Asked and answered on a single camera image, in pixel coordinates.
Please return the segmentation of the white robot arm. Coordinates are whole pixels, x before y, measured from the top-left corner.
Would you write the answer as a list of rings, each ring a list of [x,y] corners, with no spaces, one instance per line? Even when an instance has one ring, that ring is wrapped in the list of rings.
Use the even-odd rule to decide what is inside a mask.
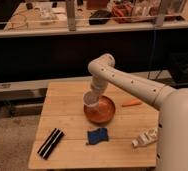
[[[91,90],[101,95],[107,83],[130,93],[159,111],[155,171],[188,171],[188,88],[171,86],[114,68],[111,54],[88,64]]]

